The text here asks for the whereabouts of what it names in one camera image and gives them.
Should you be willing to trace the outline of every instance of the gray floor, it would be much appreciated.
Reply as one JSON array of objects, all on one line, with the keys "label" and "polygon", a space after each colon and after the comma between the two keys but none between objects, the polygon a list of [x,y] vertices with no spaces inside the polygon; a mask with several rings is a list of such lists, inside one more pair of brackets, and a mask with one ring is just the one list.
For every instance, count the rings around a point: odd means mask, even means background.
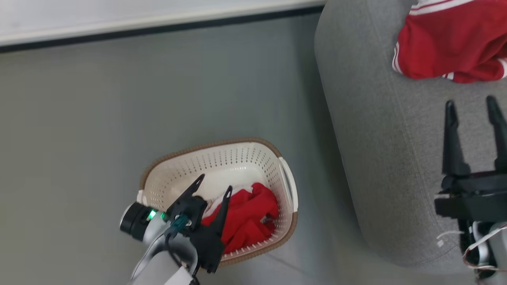
[{"label": "gray floor", "polygon": [[291,165],[283,247],[212,284],[472,284],[368,250],[313,56],[317,14],[0,55],[2,284],[126,284],[143,247],[118,230],[170,152],[258,136]]}]

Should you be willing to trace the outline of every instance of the plastic basket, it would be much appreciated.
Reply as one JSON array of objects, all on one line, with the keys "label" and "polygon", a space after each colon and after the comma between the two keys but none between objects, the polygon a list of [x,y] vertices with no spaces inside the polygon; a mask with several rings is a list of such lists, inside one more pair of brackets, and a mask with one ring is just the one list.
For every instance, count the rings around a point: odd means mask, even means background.
[{"label": "plastic basket", "polygon": [[202,173],[197,195],[206,200],[224,194],[229,185],[261,182],[278,201],[275,233],[266,241],[222,256],[221,266],[241,262],[284,244],[296,229],[298,193],[292,172],[269,142],[244,138],[183,150],[156,160],[143,174],[137,202],[166,210]]}]

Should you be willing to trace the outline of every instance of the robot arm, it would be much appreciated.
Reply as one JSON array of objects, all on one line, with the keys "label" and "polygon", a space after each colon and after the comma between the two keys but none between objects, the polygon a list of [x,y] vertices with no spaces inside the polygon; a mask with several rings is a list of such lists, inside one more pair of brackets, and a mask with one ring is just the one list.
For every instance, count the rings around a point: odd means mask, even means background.
[{"label": "robot arm", "polygon": [[120,230],[148,246],[132,272],[130,285],[199,284],[199,268],[214,273],[225,246],[221,241],[232,187],[229,186],[216,219],[201,225],[207,203],[193,196],[204,180],[200,175],[167,209],[157,211],[133,203],[124,212]]},{"label": "robot arm", "polygon": [[438,215],[458,220],[465,264],[484,284],[507,284],[507,123],[493,96],[486,98],[497,149],[495,170],[471,173],[458,137],[453,101],[446,103],[442,191]]}]

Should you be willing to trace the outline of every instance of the red clothing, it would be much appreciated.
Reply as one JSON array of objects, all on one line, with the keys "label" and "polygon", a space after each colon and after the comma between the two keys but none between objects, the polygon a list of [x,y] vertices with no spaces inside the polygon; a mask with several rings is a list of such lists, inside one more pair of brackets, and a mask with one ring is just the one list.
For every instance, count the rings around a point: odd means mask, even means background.
[{"label": "red clothing", "polygon": [[[278,203],[276,196],[260,183],[252,185],[252,193],[241,190],[229,200],[229,209],[222,233],[225,244],[225,254],[243,247],[265,241],[275,231],[273,222],[262,223],[265,217],[278,218]],[[218,214],[220,206],[213,214],[202,219],[202,224],[208,226]]]},{"label": "red clothing", "polygon": [[398,36],[392,68],[412,79],[507,77],[507,0],[419,0]]}]

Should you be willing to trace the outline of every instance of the cable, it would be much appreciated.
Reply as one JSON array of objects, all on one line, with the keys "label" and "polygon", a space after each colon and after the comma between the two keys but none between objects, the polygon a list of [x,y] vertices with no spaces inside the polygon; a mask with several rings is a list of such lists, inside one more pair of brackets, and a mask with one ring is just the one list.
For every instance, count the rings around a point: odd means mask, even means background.
[{"label": "cable", "polygon": [[464,233],[465,232],[462,232],[462,231],[447,231],[447,232],[443,232],[439,236],[437,236],[437,239],[440,239],[441,237],[443,237],[445,235],[449,235],[449,234],[464,234]]},{"label": "cable", "polygon": [[169,234],[165,237],[165,242],[164,242],[165,249],[169,253],[169,256],[171,256],[171,258],[174,260],[174,262],[178,265],[178,267],[181,267],[182,263],[176,258],[174,253],[172,253],[171,247],[169,246],[169,239],[170,238],[171,238],[171,235],[169,235]]},{"label": "cable", "polygon": [[190,282],[190,285],[201,285],[201,283],[199,283],[199,280],[197,279],[197,277],[194,277],[194,280],[192,280],[192,282]]},{"label": "cable", "polygon": [[479,270],[491,270],[491,271],[498,271],[498,272],[507,272],[507,269],[499,269],[497,267],[491,266],[491,265],[478,265],[478,264],[471,264],[468,262],[466,257],[470,253],[471,250],[478,247],[480,244],[486,242],[488,239],[490,239],[495,234],[499,233],[502,230],[507,229],[507,224],[503,224],[502,226],[496,228],[495,230],[491,231],[489,234],[485,235],[483,238],[478,240],[476,243],[471,244],[463,254],[463,263],[468,267],[472,269],[479,269]]},{"label": "cable", "polygon": [[192,277],[195,278],[195,275],[197,275],[197,272],[199,271],[200,267],[201,267],[201,264],[199,263],[199,261],[197,261],[197,266],[195,267],[194,272],[192,272]]}]

